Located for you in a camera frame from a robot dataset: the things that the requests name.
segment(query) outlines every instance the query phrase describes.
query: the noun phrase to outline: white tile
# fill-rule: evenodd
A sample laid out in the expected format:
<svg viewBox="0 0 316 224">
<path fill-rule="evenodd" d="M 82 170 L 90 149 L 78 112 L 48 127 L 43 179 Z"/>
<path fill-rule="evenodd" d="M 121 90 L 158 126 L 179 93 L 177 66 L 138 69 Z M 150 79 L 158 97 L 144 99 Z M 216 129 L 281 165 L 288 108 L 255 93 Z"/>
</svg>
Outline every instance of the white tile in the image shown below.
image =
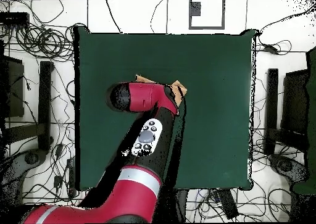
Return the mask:
<svg viewBox="0 0 316 224">
<path fill-rule="evenodd" d="M 299 0 L 248 0 L 247 28 L 261 30 L 286 16 L 304 12 L 311 5 L 312 2 L 304 0 L 301 3 Z M 263 30 L 261 42 L 274 44 L 288 39 L 293 51 L 308 51 L 316 45 L 315 20 L 315 12 L 311 12 L 275 23 Z M 288 44 L 281 44 L 282 50 L 287 51 Z"/>
<path fill-rule="evenodd" d="M 123 33 L 165 33 L 167 0 L 160 2 L 108 0 L 113 18 Z M 119 32 L 110 16 L 106 0 L 89 0 L 89 29 L 93 33 Z"/>
<path fill-rule="evenodd" d="M 30 0 L 24 1 L 29 6 L 31 5 Z M 64 11 L 62 11 L 62 5 L 58 0 L 33 0 L 32 9 L 33 12 L 38 16 L 42 22 L 50 22 L 59 13 L 60 16 L 53 20 L 48 25 L 59 25 L 59 26 L 71 26 L 75 23 L 86 24 L 87 19 L 87 0 L 61 0 Z M 24 4 L 14 2 L 10 7 L 11 12 L 28 12 L 30 14 L 30 22 L 38 23 L 34 21 L 31 14 L 31 10 Z"/>
<path fill-rule="evenodd" d="M 245 30 L 245 23 L 246 0 L 225 0 L 224 30 L 189 30 L 189 0 L 169 0 L 168 3 L 168 33 L 226 33 L 238 35 Z"/>
</svg>

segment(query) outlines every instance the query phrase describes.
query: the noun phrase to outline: black cable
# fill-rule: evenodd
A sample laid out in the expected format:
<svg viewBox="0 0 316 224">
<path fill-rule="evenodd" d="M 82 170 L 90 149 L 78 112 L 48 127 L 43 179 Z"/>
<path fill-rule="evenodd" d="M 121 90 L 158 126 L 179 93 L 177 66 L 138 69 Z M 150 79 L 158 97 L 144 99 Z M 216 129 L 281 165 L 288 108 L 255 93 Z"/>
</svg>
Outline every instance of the black cable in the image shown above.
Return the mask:
<svg viewBox="0 0 316 224">
<path fill-rule="evenodd" d="M 119 33 L 122 33 L 121 30 L 120 30 L 120 28 L 119 28 L 119 26 L 116 24 L 116 21 L 115 21 L 114 18 L 113 18 L 113 15 L 112 15 L 112 12 L 111 12 L 111 8 L 110 8 L 109 2 L 108 2 L 107 0 L 106 0 L 106 5 L 107 5 L 107 8 L 109 8 L 110 16 L 111 16 L 111 18 L 112 18 L 112 20 L 113 20 L 113 22 L 114 22 L 116 28 L 118 29 L 118 32 L 119 32 Z"/>
<path fill-rule="evenodd" d="M 272 208 L 271 208 L 271 203 L 270 203 L 270 195 L 271 195 L 272 193 L 274 193 L 275 191 L 284 191 L 284 192 L 286 192 L 287 194 L 289 194 L 290 196 L 292 196 L 292 195 L 291 195 L 290 192 L 288 192 L 287 190 L 282 189 L 282 188 L 273 189 L 272 191 L 270 191 L 270 192 L 268 193 L 268 207 L 269 207 L 270 213 L 271 213 L 272 217 L 273 217 L 277 222 L 280 222 L 280 221 L 276 218 L 276 216 L 274 216 L 274 214 L 273 214 L 273 212 L 272 212 Z"/>
<path fill-rule="evenodd" d="M 71 95 L 71 94 L 69 93 L 69 90 L 68 90 L 69 84 L 71 84 L 71 83 L 73 83 L 73 82 L 75 82 L 75 80 L 72 80 L 72 81 L 68 82 L 68 84 L 67 84 L 67 86 L 66 86 L 66 93 L 67 93 L 70 97 L 73 97 L 73 98 L 74 98 L 75 96 Z"/>
<path fill-rule="evenodd" d="M 62 1 L 61 1 L 61 0 L 58 0 L 58 1 L 60 2 L 61 6 L 62 6 L 61 12 L 60 12 L 56 17 L 54 17 L 52 20 L 50 20 L 50 21 L 48 21 L 48 22 L 43 22 L 43 21 L 41 21 L 40 18 L 38 18 L 38 16 L 34 13 L 34 10 L 33 10 L 33 8 L 32 8 L 33 0 L 31 0 L 30 10 L 33 12 L 33 18 L 35 17 L 36 20 L 37 20 L 39 23 L 41 23 L 41 24 L 44 24 L 44 23 L 51 23 L 53 20 L 57 19 L 57 18 L 64 12 L 64 5 L 63 5 Z"/>
<path fill-rule="evenodd" d="M 151 23 L 152 23 L 152 20 L 153 20 L 153 18 L 154 18 L 156 9 L 157 9 L 157 7 L 159 6 L 159 4 L 160 4 L 162 1 L 163 1 L 163 0 L 161 0 L 161 1 L 155 6 L 154 12 L 152 13 L 152 17 L 151 17 Z"/>
<path fill-rule="evenodd" d="M 283 21 L 288 20 L 288 19 L 291 19 L 291 18 L 293 18 L 293 17 L 297 17 L 297 16 L 300 16 L 300 15 L 307 14 L 307 13 L 309 13 L 315 6 L 316 6 L 316 3 L 314 3 L 312 6 L 310 6 L 310 7 L 309 7 L 307 10 L 305 10 L 304 12 L 300 12 L 300 13 L 298 13 L 298 14 L 292 14 L 292 15 L 286 16 L 286 17 L 284 17 L 284 18 L 282 18 L 282 19 L 280 19 L 280 20 L 277 20 L 276 22 L 272 22 L 272 23 L 267 24 L 266 26 L 264 26 L 264 27 L 261 29 L 260 35 L 262 34 L 262 31 L 263 31 L 265 28 L 267 28 L 268 26 L 271 26 L 271 25 L 273 25 L 273 24 L 275 24 L 275 23 L 278 23 L 278 22 L 283 22 Z M 289 52 L 291 51 L 291 49 L 292 49 L 292 44 L 291 44 L 291 42 L 290 42 L 289 40 L 279 41 L 279 42 L 276 43 L 276 44 L 264 44 L 264 43 L 262 43 L 261 40 L 260 40 L 260 35 L 258 36 L 258 40 L 259 40 L 260 44 L 263 45 L 265 48 L 266 48 L 266 47 L 269 47 L 269 46 L 271 46 L 271 45 L 279 44 L 279 43 L 281 43 L 281 42 L 283 42 L 283 41 L 288 41 L 288 42 L 289 42 L 289 44 L 290 44 L 290 46 L 291 46 L 290 49 L 289 49 L 289 51 L 287 51 L 285 54 L 279 54 L 279 53 L 278 53 L 278 55 L 286 55 L 286 54 L 289 53 Z"/>
</svg>

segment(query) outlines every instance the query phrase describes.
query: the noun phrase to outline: green mat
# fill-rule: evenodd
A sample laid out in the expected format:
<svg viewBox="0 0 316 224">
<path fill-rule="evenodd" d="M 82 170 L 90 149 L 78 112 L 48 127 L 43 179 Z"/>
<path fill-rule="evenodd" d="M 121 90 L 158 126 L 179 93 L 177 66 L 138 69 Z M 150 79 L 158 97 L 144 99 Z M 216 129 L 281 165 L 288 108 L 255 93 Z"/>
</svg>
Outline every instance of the green mat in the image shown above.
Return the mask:
<svg viewBox="0 0 316 224">
<path fill-rule="evenodd" d="M 165 84 L 179 80 L 188 89 L 177 188 L 249 186 L 251 49 L 256 31 L 242 35 L 78 31 L 81 189 L 97 185 L 137 116 L 110 110 L 106 89 L 134 81 L 136 74 Z"/>
</svg>

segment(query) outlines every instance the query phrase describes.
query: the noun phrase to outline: control buttons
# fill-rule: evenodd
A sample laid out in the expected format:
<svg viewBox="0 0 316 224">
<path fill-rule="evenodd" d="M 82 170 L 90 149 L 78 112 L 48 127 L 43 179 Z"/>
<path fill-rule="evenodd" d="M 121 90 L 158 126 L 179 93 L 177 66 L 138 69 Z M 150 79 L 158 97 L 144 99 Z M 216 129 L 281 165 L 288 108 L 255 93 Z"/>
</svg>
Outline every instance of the control buttons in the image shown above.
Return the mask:
<svg viewBox="0 0 316 224">
<path fill-rule="evenodd" d="M 151 149 L 151 146 L 149 144 L 144 145 L 144 150 L 149 151 Z"/>
<path fill-rule="evenodd" d="M 155 140 L 155 136 L 151 131 L 142 131 L 138 136 L 141 143 L 151 143 Z"/>
</svg>

